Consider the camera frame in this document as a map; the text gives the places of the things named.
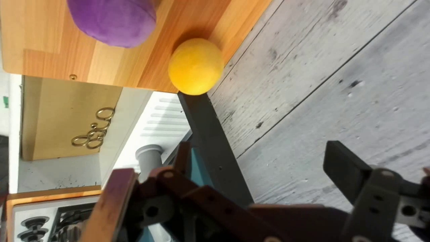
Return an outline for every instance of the wall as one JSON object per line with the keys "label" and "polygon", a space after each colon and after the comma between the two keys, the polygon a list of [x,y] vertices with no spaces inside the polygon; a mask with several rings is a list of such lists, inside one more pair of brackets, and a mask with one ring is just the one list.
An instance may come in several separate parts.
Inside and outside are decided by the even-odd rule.
{"label": "wall", "polygon": [[123,88],[115,118],[112,119],[105,142],[100,150],[103,184],[107,184],[121,150],[127,145],[128,138],[151,98],[151,94],[151,90],[144,88]]}
{"label": "wall", "polygon": [[18,192],[100,184],[99,154],[19,162]]}
{"label": "wall", "polygon": [[190,125],[177,94],[154,91],[139,116],[115,168],[135,168],[140,172],[136,150],[156,143],[166,161],[190,131]]}

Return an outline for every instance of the white wooden floor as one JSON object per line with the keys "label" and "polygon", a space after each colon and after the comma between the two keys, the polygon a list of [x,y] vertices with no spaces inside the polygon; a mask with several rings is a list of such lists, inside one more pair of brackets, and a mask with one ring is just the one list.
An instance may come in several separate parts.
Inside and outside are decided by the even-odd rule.
{"label": "white wooden floor", "polygon": [[[430,1],[275,0],[211,91],[254,198],[351,208],[328,139],[420,181],[430,163]],[[416,240],[409,229],[396,232]]]}

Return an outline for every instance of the cabinet door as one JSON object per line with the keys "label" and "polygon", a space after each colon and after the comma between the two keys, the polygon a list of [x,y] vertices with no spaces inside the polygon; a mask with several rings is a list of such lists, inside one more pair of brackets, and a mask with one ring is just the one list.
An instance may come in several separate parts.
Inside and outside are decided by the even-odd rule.
{"label": "cabinet door", "polygon": [[177,91],[167,73],[190,37],[217,42],[228,61],[271,0],[155,0],[158,24],[139,47],[97,41],[76,26],[66,0],[3,0],[5,68],[25,75]]}
{"label": "cabinet door", "polygon": [[74,146],[72,139],[88,134],[93,122],[107,125],[96,112],[116,107],[121,87],[31,76],[25,77],[23,87],[23,159],[99,153],[100,147]]}

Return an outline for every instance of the screw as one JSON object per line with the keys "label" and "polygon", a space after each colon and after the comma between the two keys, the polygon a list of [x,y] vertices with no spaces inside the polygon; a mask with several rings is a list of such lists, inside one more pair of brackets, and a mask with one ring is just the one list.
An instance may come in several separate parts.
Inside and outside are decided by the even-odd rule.
{"label": "screw", "polygon": [[77,73],[70,73],[69,77],[76,80],[76,79],[78,79],[78,75]]}
{"label": "screw", "polygon": [[175,176],[175,173],[171,172],[171,170],[163,173],[163,177],[166,177],[166,178],[171,178],[171,177],[174,177],[174,176]]}
{"label": "screw", "polygon": [[264,242],[283,242],[279,236],[267,236]]}
{"label": "screw", "polygon": [[373,242],[373,240],[362,235],[355,235],[353,236],[353,242]]}

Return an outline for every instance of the ball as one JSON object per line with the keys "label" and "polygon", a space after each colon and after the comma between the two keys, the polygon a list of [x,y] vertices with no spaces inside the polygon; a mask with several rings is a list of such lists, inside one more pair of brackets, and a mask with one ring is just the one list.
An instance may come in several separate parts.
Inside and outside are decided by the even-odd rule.
{"label": "ball", "polygon": [[224,69],[222,52],[214,42],[206,38],[190,38],[175,49],[168,75],[182,92],[201,95],[217,84]]}

